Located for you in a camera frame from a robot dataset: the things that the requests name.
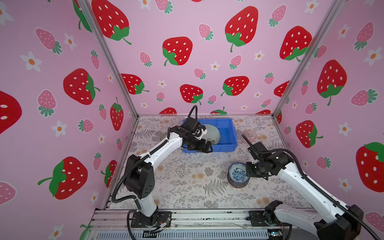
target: pink wallpaper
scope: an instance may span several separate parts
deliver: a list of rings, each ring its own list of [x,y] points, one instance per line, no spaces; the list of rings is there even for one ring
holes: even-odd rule
[[[305,171],[365,212],[384,238],[383,1],[345,3],[312,58],[280,127]],[[364,230],[359,239],[370,239]]]
[[[0,239],[82,239],[102,207],[133,118],[89,30],[71,0],[0,2]]]
[[[89,0],[139,114],[273,111],[331,0]]]

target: metal bar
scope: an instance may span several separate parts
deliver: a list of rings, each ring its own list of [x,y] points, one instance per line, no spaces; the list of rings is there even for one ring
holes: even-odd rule
[[[301,60],[300,64],[296,68],[296,71],[292,75],[290,79],[290,83],[288,84],[283,96],[280,99],[280,102],[277,104],[277,107],[275,111],[273,112],[273,117],[276,118],[281,109],[283,108],[285,102],[288,99],[288,96],[292,93],[293,89],[295,88],[297,82],[299,81],[302,73],[305,70],[305,67],[310,62],[314,52],[316,51],[316,48],[320,45],[321,41],[326,36],[328,30],[330,29],[332,23],[336,19],[337,15],[339,14],[341,8],[344,5],[345,0],[334,0],[331,7],[328,9],[327,14],[325,15],[323,22],[321,23],[319,30],[317,31],[316,35],[313,37],[312,42],[310,46],[308,47],[303,59]]]
[[[105,60],[107,61],[107,64],[111,70],[111,73],[113,77],[116,80],[116,83],[121,91],[121,94],[124,97],[125,102],[127,103],[129,110],[135,117],[135,119],[138,117],[138,113],[136,111],[136,108],[132,102],[132,100],[129,97],[129,93],[127,88],[125,87],[124,81],[121,77],[120,71],[117,68],[116,62],[114,61],[111,51],[108,48],[107,43],[105,42],[104,36],[98,26],[98,23],[96,21],[96,18],[93,14],[92,7],[90,6],[88,0],[78,0],[78,3],[80,4],[80,7],[82,9],[82,12],[85,16],[85,18],[88,21],[89,26],[91,27],[91,30],[93,32],[93,35],[96,38],[97,43],[100,46],[101,51],[103,52],[103,55],[105,57]]]

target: blue and white bowl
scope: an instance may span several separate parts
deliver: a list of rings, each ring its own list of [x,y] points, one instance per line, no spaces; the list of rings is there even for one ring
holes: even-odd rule
[[[235,162],[228,169],[228,182],[235,188],[242,188],[248,184],[249,177],[247,176],[245,164]]]

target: wire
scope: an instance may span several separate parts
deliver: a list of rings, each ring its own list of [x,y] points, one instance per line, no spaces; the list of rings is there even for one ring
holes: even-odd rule
[[[365,230],[367,230],[367,232],[369,232],[369,234],[375,239],[375,240],[380,240],[379,236],[377,236],[377,234],[367,225],[365,224],[362,220],[360,220],[360,218],[358,216],[356,216],[353,212],[351,212],[350,210],[348,210],[346,207],[344,207],[343,205],[340,204],[339,201],[336,201],[335,199],[333,199],[331,196],[329,196],[326,192],[324,192],[319,186],[317,186],[314,182],[312,182],[308,176],[303,172],[303,170],[301,169],[301,166],[300,166],[300,163],[299,163],[299,160],[297,159],[296,155],[293,154],[293,152],[287,150],[287,149],[284,149],[284,148],[276,148],[276,149],[272,149],[272,150],[269,150],[269,151],[265,151],[265,152],[260,152],[258,151],[255,146],[247,139],[247,137],[242,134],[242,137],[246,140],[246,142],[251,146],[252,150],[254,150],[255,152],[259,153],[259,154],[267,154],[267,153],[272,153],[272,152],[276,152],[276,151],[284,151],[286,153],[289,153],[292,157],[293,157],[293,160],[295,161],[295,164],[297,166],[297,169],[299,170],[299,173],[301,174],[301,176],[309,183],[311,184],[317,191],[319,191],[321,194],[323,194],[326,198],[328,198],[334,205],[338,206],[341,210],[343,210],[345,213],[347,213],[351,218],[353,218],[355,221],[357,221],[362,227],[365,228]]]

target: blue plastic bin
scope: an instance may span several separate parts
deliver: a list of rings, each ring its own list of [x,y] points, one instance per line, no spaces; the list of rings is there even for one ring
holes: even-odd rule
[[[232,119],[220,118],[220,119],[199,119],[199,122],[204,124],[210,124],[217,127],[220,132],[220,141],[216,145],[212,145],[214,152],[233,152],[237,147],[237,134],[236,129],[233,126]],[[192,153],[196,151],[189,151],[183,148],[185,153]]]

